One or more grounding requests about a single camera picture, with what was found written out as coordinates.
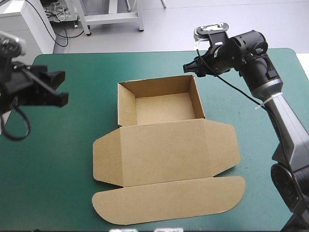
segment cardboard box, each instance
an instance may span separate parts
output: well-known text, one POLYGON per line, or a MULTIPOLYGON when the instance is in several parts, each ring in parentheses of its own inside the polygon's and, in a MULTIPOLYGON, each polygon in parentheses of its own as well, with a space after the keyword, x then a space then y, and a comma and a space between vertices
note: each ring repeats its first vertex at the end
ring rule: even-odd
POLYGON ((132 126, 205 118, 192 75, 118 84, 118 125, 132 126))
POLYGON ((134 224, 221 213, 242 198, 233 126, 205 118, 192 75, 118 84, 120 128, 93 144, 93 176, 124 188, 98 192, 97 213, 134 224))

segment gray floor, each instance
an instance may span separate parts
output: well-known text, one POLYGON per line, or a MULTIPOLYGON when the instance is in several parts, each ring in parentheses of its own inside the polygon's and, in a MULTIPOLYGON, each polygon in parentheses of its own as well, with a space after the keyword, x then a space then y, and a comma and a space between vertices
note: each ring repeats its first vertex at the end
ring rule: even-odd
MULTIPOLYGON (((193 50, 193 29, 196 26, 227 22, 228 34, 249 30, 262 32, 271 48, 288 47, 296 53, 309 53, 308 0, 142 0, 145 31, 138 23, 97 25, 91 36, 81 35, 70 40, 66 48, 55 46, 55 53, 143 52, 193 50)), ((87 14, 105 14, 107 0, 84 0, 87 14)), ((119 0, 118 10, 126 10, 119 0)), ((70 35, 73 30, 66 24, 70 35)))

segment black cable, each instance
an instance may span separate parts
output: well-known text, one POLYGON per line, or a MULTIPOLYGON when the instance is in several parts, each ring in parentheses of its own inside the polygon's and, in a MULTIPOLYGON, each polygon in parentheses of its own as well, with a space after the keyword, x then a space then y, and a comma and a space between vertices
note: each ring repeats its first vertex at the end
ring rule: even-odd
MULTIPOLYGON (((227 82, 226 80, 224 80, 220 75, 216 74, 212 68, 203 60, 203 57, 201 56, 201 54, 199 53, 199 50, 197 49, 197 55, 198 57, 201 59, 201 61, 203 62, 203 64, 209 69, 209 71, 211 71, 213 73, 214 76, 218 77, 221 81, 223 81, 224 83, 226 83, 228 86, 232 87, 233 89, 237 90, 238 92, 240 92, 242 95, 244 95, 246 98, 248 98, 249 100, 253 101, 255 104, 260 105, 260 103, 258 101, 256 101, 255 99, 253 99, 252 97, 250 97, 249 95, 247 95, 245 92, 243 92, 241 89, 235 87, 234 85, 232 85, 231 83, 227 82)), ((275 115, 266 107, 264 106, 261 106, 261 108, 263 108, 269 115, 270 119, 272 119, 272 121, 274 122, 275 124, 275 129, 276 131, 278 132, 278 140, 279 140, 279 144, 281 144, 281 147, 282 147, 282 151, 283 151, 283 155, 284 155, 284 159, 285 159, 285 162, 286 162, 286 165, 288 165, 288 168, 289 170, 292 170, 291 168, 291 165, 290 163, 288 162, 288 158, 287 158, 287 155, 286 155, 286 151, 285 151, 285 148, 284 148, 284 145, 283 145, 283 136, 282 136, 282 133, 280 131, 280 127, 279 127, 279 122, 277 120, 277 118, 275 117, 275 115)), ((298 182, 295 178, 295 175, 294 173, 291 173, 291 176, 292 176, 292 179, 293 179, 293 182, 294 182, 294 185, 296 186, 297 188, 297 191, 302 199, 302 202, 306 208, 306 210, 308 211, 309 213, 309 206, 306 204, 306 201, 305 201, 305 197, 300 189, 300 186, 298 185, 298 182)))
MULTIPOLYGON (((53 16, 56 16, 54 13, 52 13, 52 12, 50 12, 50 11, 45 11, 45 13, 50 14, 50 15, 48 15, 48 18, 53 17, 53 16)), ((60 34, 58 34, 58 33, 56 33, 56 32, 54 32, 54 33, 55 33, 56 35, 60 36, 60 37, 71 39, 71 38, 77 38, 77 37, 79 37, 81 34, 83 34, 83 32, 84 32, 84 30, 83 30, 81 33, 79 33, 78 35, 74 35, 74 36, 63 36, 63 35, 60 35, 60 34)))
POLYGON ((41 21, 43 22, 43 24, 44 24, 44 26, 45 26, 45 28, 46 28, 48 34, 49 34, 50 37, 53 39, 53 41, 54 41, 56 44, 58 44, 60 47, 66 47, 66 46, 68 46, 68 45, 69 45, 69 39, 67 38, 67 43, 66 43, 66 45, 61 45, 61 44, 59 44, 59 43, 53 38, 52 34, 49 32, 49 30, 48 30, 48 28, 47 28, 47 26, 46 26, 44 20, 42 19, 40 13, 38 12, 38 10, 34 7, 34 5, 33 5, 29 0, 25 0, 25 1, 28 2, 28 3, 32 6, 32 8, 36 11, 36 13, 37 13, 38 16, 40 17, 41 21))
POLYGON ((71 39, 71 38, 77 38, 77 37, 79 37, 81 34, 83 34, 83 32, 84 32, 84 30, 80 33, 80 34, 78 34, 78 35, 75 35, 75 36, 63 36, 63 35, 60 35, 60 34, 58 34, 58 33, 56 33, 55 32, 55 34, 56 35, 58 35, 58 36, 60 36, 60 37, 63 37, 63 38, 69 38, 69 39, 71 39))
POLYGON ((11 135, 7 130, 6 130, 6 126, 5 126, 5 123, 4 123, 4 118, 3 118, 3 115, 0 116, 0 121, 1 121, 1 130, 2 130, 2 133, 5 137, 7 137, 8 139, 11 139, 11 140, 14 140, 14 141, 20 141, 20 140, 23 140, 25 139, 30 133, 31 133, 31 124, 30 124, 30 121, 28 119, 28 117, 25 115, 25 113, 18 108, 18 106, 13 102, 11 104, 11 109, 14 109, 23 119, 25 125, 26 125, 26 128, 27 128, 27 132, 24 136, 15 136, 15 135, 11 135))
POLYGON ((255 104, 259 105, 260 103, 257 102, 256 100, 254 100, 252 97, 250 97, 248 94, 246 94, 244 91, 242 91, 241 89, 233 86, 231 83, 227 82, 226 80, 224 80, 220 75, 216 74, 211 67, 209 67, 209 65, 203 60, 201 54, 199 53, 199 50, 197 49, 197 54, 198 57, 202 60, 203 64, 213 73, 214 76, 218 77, 221 81, 223 81, 224 83, 226 83, 228 86, 232 87, 233 89, 237 90, 238 92, 240 92, 242 95, 244 95, 246 98, 248 98, 249 100, 253 101, 255 104))

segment green table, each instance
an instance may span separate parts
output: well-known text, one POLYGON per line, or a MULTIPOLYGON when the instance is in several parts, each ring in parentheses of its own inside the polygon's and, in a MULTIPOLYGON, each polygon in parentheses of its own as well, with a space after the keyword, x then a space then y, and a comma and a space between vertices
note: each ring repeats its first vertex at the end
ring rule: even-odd
MULTIPOLYGON (((284 81, 283 93, 309 128, 309 81, 294 51, 270 49, 284 81)), ((35 64, 66 70, 59 88, 70 93, 69 104, 23 107, 33 132, 22 142, 0 137, 0 230, 108 230, 183 227, 186 230, 279 230, 290 212, 270 179, 271 156, 278 139, 262 110, 217 78, 198 78, 206 117, 235 126, 241 163, 221 175, 241 175, 246 192, 232 210, 192 217, 117 226, 100 218, 92 207, 95 192, 117 188, 92 177, 92 143, 117 128, 117 83, 183 74, 195 52, 41 55, 35 64)), ((247 91, 236 72, 223 75, 247 91)), ((19 131, 12 114, 7 127, 19 131)))

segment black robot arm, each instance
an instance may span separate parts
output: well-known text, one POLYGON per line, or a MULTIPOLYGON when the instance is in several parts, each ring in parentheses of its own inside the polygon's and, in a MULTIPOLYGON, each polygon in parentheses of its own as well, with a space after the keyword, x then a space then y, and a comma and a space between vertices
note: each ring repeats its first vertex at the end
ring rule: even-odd
POLYGON ((54 105, 62 107, 68 103, 69 94, 56 89, 65 80, 65 72, 48 72, 44 65, 25 65, 12 62, 12 58, 24 55, 24 41, 0 31, 0 120, 4 136, 11 140, 22 140, 31 132, 30 121, 19 109, 22 105, 54 105), (16 110, 23 118, 27 132, 24 136, 13 136, 5 127, 3 114, 16 110))
POLYGON ((265 37, 257 31, 228 38, 226 23, 195 29, 197 43, 209 41, 210 48, 183 66, 184 72, 218 76, 235 69, 251 94, 262 100, 279 139, 271 178, 289 210, 291 219, 282 231, 309 229, 309 135, 284 99, 283 82, 267 55, 265 37))

